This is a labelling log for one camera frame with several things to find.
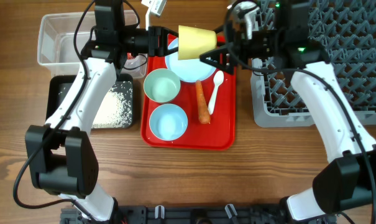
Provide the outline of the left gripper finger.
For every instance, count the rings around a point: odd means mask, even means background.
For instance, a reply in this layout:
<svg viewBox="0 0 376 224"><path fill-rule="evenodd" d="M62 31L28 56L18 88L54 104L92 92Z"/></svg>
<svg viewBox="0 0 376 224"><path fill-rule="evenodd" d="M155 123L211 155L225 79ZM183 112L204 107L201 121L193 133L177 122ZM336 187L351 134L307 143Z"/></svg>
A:
<svg viewBox="0 0 376 224"><path fill-rule="evenodd" d="M174 47L172 49L169 49L168 48L168 45L164 45L162 47L160 47L160 56L161 57L165 57L167 55L171 55L175 52L178 52L178 47Z"/></svg>
<svg viewBox="0 0 376 224"><path fill-rule="evenodd" d="M160 40L162 42L168 42L168 36L179 37L179 33L166 27L160 27Z"/></svg>

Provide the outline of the yellow plastic cup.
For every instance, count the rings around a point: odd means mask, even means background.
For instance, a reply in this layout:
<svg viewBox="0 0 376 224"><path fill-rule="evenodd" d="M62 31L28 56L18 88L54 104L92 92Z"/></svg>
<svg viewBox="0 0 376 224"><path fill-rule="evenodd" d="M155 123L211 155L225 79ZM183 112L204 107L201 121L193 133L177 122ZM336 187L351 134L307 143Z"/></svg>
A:
<svg viewBox="0 0 376 224"><path fill-rule="evenodd" d="M199 58L203 53L217 47L215 31L197 27L178 26L178 59Z"/></svg>

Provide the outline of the green bowl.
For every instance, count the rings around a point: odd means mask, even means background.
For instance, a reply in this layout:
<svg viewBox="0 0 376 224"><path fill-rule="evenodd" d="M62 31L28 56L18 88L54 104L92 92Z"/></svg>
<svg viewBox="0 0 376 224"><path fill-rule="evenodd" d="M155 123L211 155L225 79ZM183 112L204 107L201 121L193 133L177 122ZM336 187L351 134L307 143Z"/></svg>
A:
<svg viewBox="0 0 376 224"><path fill-rule="evenodd" d="M179 77L171 70L159 68L151 71L144 80L145 95L156 103L169 103L181 89Z"/></svg>

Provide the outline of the orange carrot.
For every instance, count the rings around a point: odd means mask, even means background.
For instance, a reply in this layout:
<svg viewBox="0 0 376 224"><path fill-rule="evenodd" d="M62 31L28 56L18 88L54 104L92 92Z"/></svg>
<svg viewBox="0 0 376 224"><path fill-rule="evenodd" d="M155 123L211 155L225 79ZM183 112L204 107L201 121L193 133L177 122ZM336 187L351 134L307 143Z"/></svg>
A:
<svg viewBox="0 0 376 224"><path fill-rule="evenodd" d="M196 86L196 99L198 106L198 119L201 124L208 124L211 121L211 117L208 111L206 100L203 93L203 87L200 80L195 83Z"/></svg>

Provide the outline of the light blue bowl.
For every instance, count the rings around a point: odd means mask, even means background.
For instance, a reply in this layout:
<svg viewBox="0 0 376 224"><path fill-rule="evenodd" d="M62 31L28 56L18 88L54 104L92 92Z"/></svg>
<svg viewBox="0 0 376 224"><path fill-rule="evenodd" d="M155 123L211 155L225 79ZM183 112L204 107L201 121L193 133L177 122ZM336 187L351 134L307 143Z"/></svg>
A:
<svg viewBox="0 0 376 224"><path fill-rule="evenodd" d="M156 138L174 141L182 137L187 130L188 117L178 105L160 105L151 113L149 127Z"/></svg>

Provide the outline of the white rice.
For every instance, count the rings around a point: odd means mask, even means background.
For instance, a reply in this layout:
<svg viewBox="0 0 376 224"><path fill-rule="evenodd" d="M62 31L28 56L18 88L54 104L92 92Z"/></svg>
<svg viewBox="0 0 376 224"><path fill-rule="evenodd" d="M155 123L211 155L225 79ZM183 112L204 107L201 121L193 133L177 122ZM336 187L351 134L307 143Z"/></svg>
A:
<svg viewBox="0 0 376 224"><path fill-rule="evenodd" d="M117 81L107 92L93 129L129 128L133 122L133 82Z"/></svg>

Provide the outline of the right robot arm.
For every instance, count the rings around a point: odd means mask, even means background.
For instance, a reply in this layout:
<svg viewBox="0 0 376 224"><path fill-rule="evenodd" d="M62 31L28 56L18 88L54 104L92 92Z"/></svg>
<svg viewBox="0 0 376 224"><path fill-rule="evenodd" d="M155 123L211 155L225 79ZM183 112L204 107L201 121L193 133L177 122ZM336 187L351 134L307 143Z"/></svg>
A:
<svg viewBox="0 0 376 224"><path fill-rule="evenodd" d="M283 73L301 96L323 140L328 165L303 192L285 197L282 207L288 223L307 223L371 205L370 221L376 221L376 140L362 126L341 90L324 47L309 38L308 1L280 1L276 28L254 31L249 14L254 1L235 1L227 10L246 24L232 28L228 17L220 27L225 42L200 54L200 60L225 72L238 65L254 74L264 68L249 65L252 58L277 57Z"/></svg>

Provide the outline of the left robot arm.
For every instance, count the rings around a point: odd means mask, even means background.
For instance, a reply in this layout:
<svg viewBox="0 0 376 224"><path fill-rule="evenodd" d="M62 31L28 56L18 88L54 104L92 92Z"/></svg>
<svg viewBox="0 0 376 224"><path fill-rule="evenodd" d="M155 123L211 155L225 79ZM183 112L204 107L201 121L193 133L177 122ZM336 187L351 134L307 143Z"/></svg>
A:
<svg viewBox="0 0 376 224"><path fill-rule="evenodd" d="M89 39L76 51L80 69L66 97L42 126L25 134L32 184L58 201L72 203L90 223L124 223L117 200L98 184L99 164L89 140L95 116L120 75L128 55L170 55L173 31L127 25L123 1L92 1L96 19Z"/></svg>

